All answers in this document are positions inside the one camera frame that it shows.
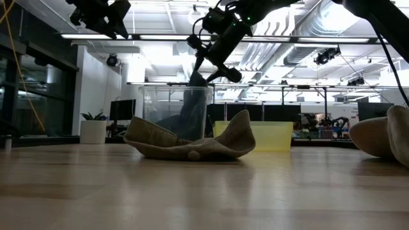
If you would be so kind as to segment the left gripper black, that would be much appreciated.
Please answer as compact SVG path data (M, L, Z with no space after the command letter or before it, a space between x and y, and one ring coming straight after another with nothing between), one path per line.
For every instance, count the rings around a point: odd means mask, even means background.
M128 32L123 19L128 13L131 4L128 0L115 0L110 6L108 0L65 0L69 5L74 5L75 10L70 16L73 25L79 26L81 22L87 29L99 31L109 38L117 39L116 33L128 38ZM109 14L109 24L105 17Z

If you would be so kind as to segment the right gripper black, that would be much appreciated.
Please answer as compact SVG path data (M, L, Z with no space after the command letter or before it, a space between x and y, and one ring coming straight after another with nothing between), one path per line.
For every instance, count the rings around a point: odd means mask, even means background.
M198 36L191 34L187 38L187 43L196 50L193 71L197 72L207 59L218 68L207 78L207 83L218 77L226 77L233 83L240 82L242 74L236 68L227 68L224 62L246 35L252 36L252 27L243 22L232 22L214 43L208 45L205 45Z

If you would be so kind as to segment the blue-grey cap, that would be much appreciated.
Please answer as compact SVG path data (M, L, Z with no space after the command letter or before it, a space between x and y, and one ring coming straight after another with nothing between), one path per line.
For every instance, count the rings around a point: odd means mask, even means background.
M178 118L182 139L196 141L204 135L207 94L207 81L200 73L193 71L183 92L183 106Z

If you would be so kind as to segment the beige cap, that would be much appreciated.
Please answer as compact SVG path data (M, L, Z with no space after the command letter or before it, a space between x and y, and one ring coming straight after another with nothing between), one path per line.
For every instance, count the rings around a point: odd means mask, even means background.
M197 141L180 139L165 128L134 117L123 140L147 158L193 162L240 158L256 147L247 110L236 114L221 135Z
M353 125L349 131L354 145L368 155L396 160L409 168L409 109L394 105L381 118Z

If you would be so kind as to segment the clear plastic bin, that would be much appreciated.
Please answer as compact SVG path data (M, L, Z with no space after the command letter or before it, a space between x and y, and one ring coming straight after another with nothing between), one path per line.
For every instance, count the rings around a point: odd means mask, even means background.
M171 131L182 139L178 118L183 106L183 92L187 87L165 85L140 87L139 91L143 95L143 119ZM205 112L211 95L212 92L208 88ZM202 138L205 136L206 114L204 118L204 135Z

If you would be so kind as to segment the black computer monitor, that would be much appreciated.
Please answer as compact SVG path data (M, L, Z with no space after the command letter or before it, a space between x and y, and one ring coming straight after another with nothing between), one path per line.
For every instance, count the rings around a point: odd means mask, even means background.
M387 111L392 107L393 103L358 103L359 121L364 121L372 118L386 117Z
M111 102L109 120L115 125L118 121L131 120L135 114L136 100L117 100Z

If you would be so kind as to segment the yellow plastic bin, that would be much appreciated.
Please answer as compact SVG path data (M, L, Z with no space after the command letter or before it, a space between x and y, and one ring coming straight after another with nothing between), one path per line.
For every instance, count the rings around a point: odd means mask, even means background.
M228 148L235 151L288 152L293 131L292 122L274 121L216 121L213 136L218 137L228 130L233 140Z

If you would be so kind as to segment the white pot with green plant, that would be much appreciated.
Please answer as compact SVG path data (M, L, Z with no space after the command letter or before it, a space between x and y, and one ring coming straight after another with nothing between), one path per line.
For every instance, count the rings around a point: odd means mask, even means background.
M91 113L81 113L84 121L81 121L80 143L81 144L104 144L106 136L106 117L103 113L93 116Z

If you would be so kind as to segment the black ceiling-hung device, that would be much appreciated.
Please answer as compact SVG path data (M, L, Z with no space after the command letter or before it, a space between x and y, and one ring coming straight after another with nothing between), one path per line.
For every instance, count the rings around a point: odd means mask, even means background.
M336 48L327 48L322 52L319 52L317 57L314 58L314 62L317 65L325 65L332 59L334 59L336 56L339 56L341 54L341 50L339 47Z

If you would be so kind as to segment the silver ventilation duct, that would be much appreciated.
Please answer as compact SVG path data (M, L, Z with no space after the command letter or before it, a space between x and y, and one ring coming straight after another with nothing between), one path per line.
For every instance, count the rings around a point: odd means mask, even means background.
M332 0L322 0L295 30L295 36L339 36L358 20L359 18L343 5L335 4ZM294 45L283 59L283 63L289 66L298 65L315 50L315 47L296 47Z

